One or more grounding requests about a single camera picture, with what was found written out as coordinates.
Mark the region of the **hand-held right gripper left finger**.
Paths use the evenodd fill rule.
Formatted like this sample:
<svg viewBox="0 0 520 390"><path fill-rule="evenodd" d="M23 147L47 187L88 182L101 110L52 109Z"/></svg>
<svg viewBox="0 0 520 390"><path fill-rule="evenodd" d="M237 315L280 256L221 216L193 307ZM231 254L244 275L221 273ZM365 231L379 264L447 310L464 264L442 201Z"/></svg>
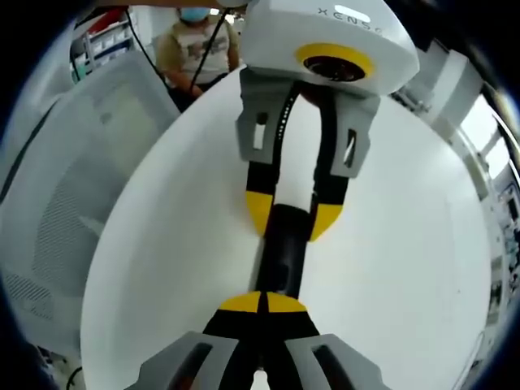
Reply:
<svg viewBox="0 0 520 390"><path fill-rule="evenodd" d="M137 389L217 389L239 345L241 320L254 319L261 293L229 298L201 332L189 331L141 364Z"/></svg>

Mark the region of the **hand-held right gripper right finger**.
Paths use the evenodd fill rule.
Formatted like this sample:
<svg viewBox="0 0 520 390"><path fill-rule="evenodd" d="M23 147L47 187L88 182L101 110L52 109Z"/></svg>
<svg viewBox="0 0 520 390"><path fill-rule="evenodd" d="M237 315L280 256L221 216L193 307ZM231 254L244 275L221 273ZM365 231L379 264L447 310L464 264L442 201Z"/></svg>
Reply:
<svg viewBox="0 0 520 390"><path fill-rule="evenodd" d="M322 334L297 299L267 292L270 325L303 389L386 389L380 368L340 337Z"/></svg>

